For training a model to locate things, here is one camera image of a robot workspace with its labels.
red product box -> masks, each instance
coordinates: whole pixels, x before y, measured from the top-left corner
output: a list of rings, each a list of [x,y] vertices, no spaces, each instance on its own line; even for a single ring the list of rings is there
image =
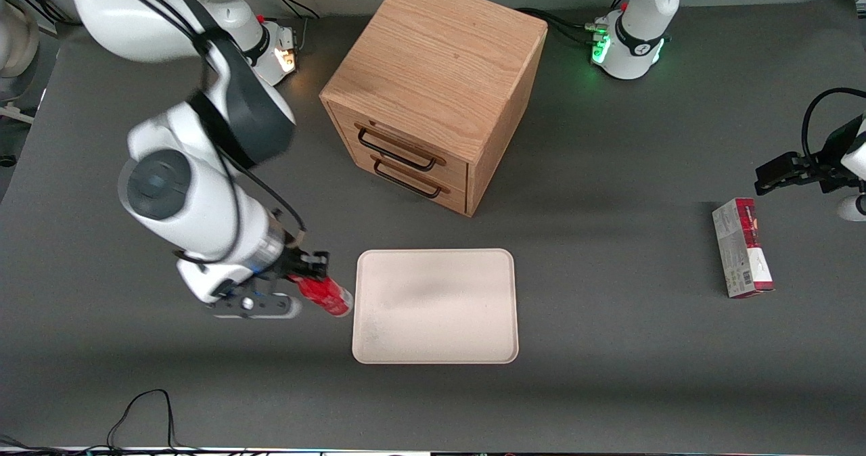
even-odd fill
[[[751,298],[774,290],[773,277],[758,240],[754,199],[734,199],[712,213],[725,269],[727,295]]]

drawer handle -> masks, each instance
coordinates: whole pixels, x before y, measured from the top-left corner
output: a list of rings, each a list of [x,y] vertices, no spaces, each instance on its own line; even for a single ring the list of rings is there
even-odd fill
[[[412,160],[406,160],[405,158],[401,157],[398,154],[394,154],[392,152],[389,152],[388,150],[380,147],[379,145],[376,145],[376,144],[373,144],[371,142],[366,141],[366,139],[364,139],[364,136],[366,135],[366,133],[367,133],[367,129],[365,127],[361,127],[361,131],[358,133],[358,141],[361,142],[361,145],[364,145],[365,147],[370,148],[371,150],[375,150],[378,153],[381,153],[390,159],[396,160],[405,166],[410,166],[410,167],[412,167],[415,170],[418,170],[420,172],[430,172],[430,170],[433,169],[433,166],[436,165],[436,158],[435,157],[431,158],[430,163],[427,165],[420,165],[418,163],[414,163],[414,161],[412,161]]]
[[[397,184],[397,185],[402,185],[402,187],[405,187],[405,188],[413,191],[413,193],[416,193],[416,194],[423,196],[427,199],[436,199],[437,197],[439,197],[439,194],[442,193],[441,187],[437,187],[436,190],[433,191],[432,193],[425,193],[420,188],[414,187],[414,185],[407,184],[406,182],[400,181],[400,179],[398,179],[397,177],[394,177],[392,175],[387,175],[387,173],[382,172],[378,168],[378,166],[380,166],[380,165],[382,165],[382,161],[376,160],[376,163],[373,166],[373,171],[376,172],[376,175],[380,176],[381,178],[385,179],[386,181],[393,182],[394,184]]]

wood grain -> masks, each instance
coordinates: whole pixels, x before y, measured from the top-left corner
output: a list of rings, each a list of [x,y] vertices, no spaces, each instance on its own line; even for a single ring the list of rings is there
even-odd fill
[[[322,98],[477,163],[545,31],[485,0],[384,0]]]
[[[526,106],[529,104],[529,95],[532,93],[532,84],[535,83],[535,74],[541,61],[541,45],[544,43],[545,35],[542,35],[539,40],[538,49],[532,55],[532,58],[526,62],[526,67],[523,70],[519,82],[514,86],[514,92],[511,94],[511,99],[508,100],[506,106],[502,110],[502,115],[499,122],[496,124],[494,133],[491,133],[490,139],[486,142],[476,166],[470,167],[468,170],[467,193],[466,193],[466,213],[472,216],[476,213],[476,209],[486,188],[490,185],[490,179],[496,172],[502,155],[505,149],[508,148],[508,143],[511,141],[511,136],[514,136],[520,120],[523,119],[523,113],[526,111]]]
[[[384,0],[319,97],[358,166],[381,160],[424,190],[444,185],[434,201],[471,216],[526,110],[546,36],[544,21],[485,0]],[[388,153],[365,147],[361,127]],[[420,172],[389,153],[436,165]]]

red can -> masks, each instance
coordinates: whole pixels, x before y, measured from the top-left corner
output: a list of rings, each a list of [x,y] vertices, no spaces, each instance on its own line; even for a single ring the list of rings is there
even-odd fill
[[[325,309],[328,314],[334,317],[343,317],[352,312],[352,307],[355,305],[352,294],[338,286],[336,281],[331,280],[330,277],[319,281],[290,275],[288,279],[298,284],[298,289],[305,298]]]

gray table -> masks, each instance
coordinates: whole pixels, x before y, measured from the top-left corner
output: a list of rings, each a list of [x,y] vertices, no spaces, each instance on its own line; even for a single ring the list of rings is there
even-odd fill
[[[198,65],[132,64],[78,32],[0,206],[4,432],[95,444],[134,394],[163,387],[186,444],[866,453],[866,229],[817,187],[760,199],[777,292],[735,301],[709,216],[797,147],[816,93],[866,85],[851,0],[684,9],[637,82],[551,36],[474,219],[352,165],[317,93],[365,22],[310,25],[300,72],[279,87],[300,134],[260,175],[346,286],[368,249],[510,250],[517,361],[363,366],[352,321],[312,306],[294,321],[209,317],[115,185],[127,130],[184,98]],[[862,110],[827,101],[816,145]],[[153,398],[120,442],[163,434]]]

